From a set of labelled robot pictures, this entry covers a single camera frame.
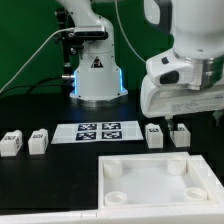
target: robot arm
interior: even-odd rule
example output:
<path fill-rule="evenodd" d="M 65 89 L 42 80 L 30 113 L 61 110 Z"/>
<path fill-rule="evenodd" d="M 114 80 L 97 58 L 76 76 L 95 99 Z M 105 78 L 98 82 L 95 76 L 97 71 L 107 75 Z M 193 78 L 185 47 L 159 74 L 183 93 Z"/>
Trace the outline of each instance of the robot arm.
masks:
<path fill-rule="evenodd" d="M 224 108 L 224 1 L 145 0 L 146 19 L 174 37 L 147 61 L 141 91 L 147 117 Z"/>
<path fill-rule="evenodd" d="M 122 72 L 115 63 L 113 25 L 93 12 L 90 0 L 57 1 L 75 23 L 72 38 L 84 40 L 84 48 L 79 51 L 79 66 L 74 72 L 72 102 L 87 107 L 119 103 L 127 91 L 122 86 Z"/>

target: green background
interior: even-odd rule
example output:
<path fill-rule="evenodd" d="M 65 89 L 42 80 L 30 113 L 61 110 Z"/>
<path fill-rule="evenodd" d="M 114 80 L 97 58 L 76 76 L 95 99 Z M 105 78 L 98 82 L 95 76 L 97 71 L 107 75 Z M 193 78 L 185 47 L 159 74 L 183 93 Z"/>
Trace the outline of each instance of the green background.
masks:
<path fill-rule="evenodd" d="M 143 0 L 118 3 L 121 21 L 129 41 L 147 60 L 172 46 L 172 38 L 150 26 L 144 18 Z M 0 4 L 0 87 L 2 87 L 39 46 L 56 30 L 54 0 L 1 0 Z M 93 10 L 108 18 L 115 29 L 116 62 L 124 73 L 124 86 L 139 89 L 146 74 L 142 63 L 126 44 L 116 18 L 114 3 L 93 4 Z M 9 86 L 32 85 L 43 78 L 60 76 L 63 71 L 61 46 L 52 40 Z M 8 94 L 24 93 L 26 89 Z M 34 92 L 58 92 L 60 88 L 40 88 Z"/>

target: small white cube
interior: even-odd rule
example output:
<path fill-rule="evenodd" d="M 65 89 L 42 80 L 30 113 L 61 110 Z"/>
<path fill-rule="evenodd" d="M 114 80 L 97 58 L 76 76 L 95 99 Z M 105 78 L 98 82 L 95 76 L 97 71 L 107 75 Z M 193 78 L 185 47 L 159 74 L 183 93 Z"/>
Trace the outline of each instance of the small white cube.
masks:
<path fill-rule="evenodd" d="M 28 141 L 30 155 L 45 154 L 48 142 L 47 130 L 34 131 Z"/>
<path fill-rule="evenodd" d="M 173 140 L 174 145 L 178 147 L 190 147 L 191 146 L 191 133 L 187 130 L 184 124 L 178 124 L 178 130 L 171 132 L 170 137 Z"/>
<path fill-rule="evenodd" d="M 149 148 L 163 148 L 163 133 L 159 125 L 145 126 L 145 135 Z"/>
<path fill-rule="evenodd" d="M 0 152 L 2 157 L 16 156 L 23 144 L 22 132 L 7 132 L 0 142 Z"/>

